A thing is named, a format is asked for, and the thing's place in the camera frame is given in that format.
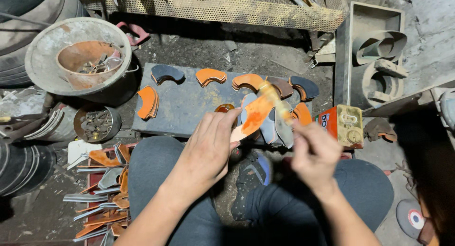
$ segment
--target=brass cap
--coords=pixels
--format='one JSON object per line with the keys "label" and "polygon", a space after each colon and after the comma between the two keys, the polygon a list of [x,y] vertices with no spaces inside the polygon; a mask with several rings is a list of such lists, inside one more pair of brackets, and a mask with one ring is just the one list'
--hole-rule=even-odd
{"label": "brass cap", "polygon": [[346,138],[348,138],[348,141],[351,142],[352,144],[357,144],[362,140],[361,134],[356,130],[348,131]]}

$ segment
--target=shoe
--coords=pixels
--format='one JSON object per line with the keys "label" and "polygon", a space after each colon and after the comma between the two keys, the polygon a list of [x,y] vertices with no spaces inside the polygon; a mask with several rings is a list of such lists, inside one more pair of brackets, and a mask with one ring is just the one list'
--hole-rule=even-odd
{"label": "shoe", "polygon": [[231,207],[236,221],[245,221],[245,205],[248,193],[259,185],[268,185],[271,178],[271,163],[263,155],[251,151],[240,163],[236,180],[237,196]]}

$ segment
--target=perforated metal tray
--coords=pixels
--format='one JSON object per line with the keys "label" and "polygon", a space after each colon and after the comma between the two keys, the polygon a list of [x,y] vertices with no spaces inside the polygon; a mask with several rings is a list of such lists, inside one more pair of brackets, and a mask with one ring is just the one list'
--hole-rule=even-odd
{"label": "perforated metal tray", "polygon": [[346,0],[317,0],[321,7],[302,7],[290,0],[81,0],[85,8],[109,12],[335,31],[348,14]]}

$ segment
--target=leg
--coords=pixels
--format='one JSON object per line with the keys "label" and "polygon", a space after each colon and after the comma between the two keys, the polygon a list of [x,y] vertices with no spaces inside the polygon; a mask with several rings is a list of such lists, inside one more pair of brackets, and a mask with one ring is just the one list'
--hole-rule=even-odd
{"label": "leg", "polygon": [[[374,232],[393,202],[387,176],[373,164],[350,159],[338,163],[334,177],[348,202]],[[329,226],[316,197],[295,179],[259,186],[248,194],[246,206],[247,218],[266,230],[269,241],[330,244]]]}
{"label": "leg", "polygon": [[[145,138],[134,148],[128,176],[132,219],[139,215],[158,191],[182,150],[183,144],[168,136]],[[206,194],[186,212],[168,244],[218,245],[221,231],[221,220]]]}

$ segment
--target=wire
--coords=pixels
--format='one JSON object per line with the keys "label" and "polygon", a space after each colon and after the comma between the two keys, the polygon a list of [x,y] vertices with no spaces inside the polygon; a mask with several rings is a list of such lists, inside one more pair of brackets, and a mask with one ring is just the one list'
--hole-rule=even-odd
{"label": "wire", "polygon": [[0,16],[4,16],[4,17],[8,17],[10,19],[20,20],[20,21],[24,21],[24,22],[29,22],[29,23],[32,23],[32,24],[42,25],[42,26],[46,26],[46,27],[52,25],[52,24],[49,24],[49,23],[46,23],[46,22],[32,21],[32,20],[28,20],[26,18],[21,18],[21,17],[10,15],[10,14],[3,13],[3,12],[0,12]]}

